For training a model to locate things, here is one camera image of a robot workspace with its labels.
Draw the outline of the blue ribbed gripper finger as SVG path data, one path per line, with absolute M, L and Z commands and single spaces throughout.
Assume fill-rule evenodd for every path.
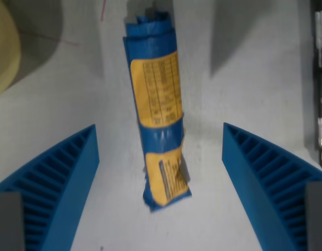
M 222 161 L 262 250 L 307 250 L 305 187 L 322 171 L 229 123 Z
M 26 250 L 71 249 L 98 165 L 92 124 L 0 182 L 0 192 L 21 193 Z

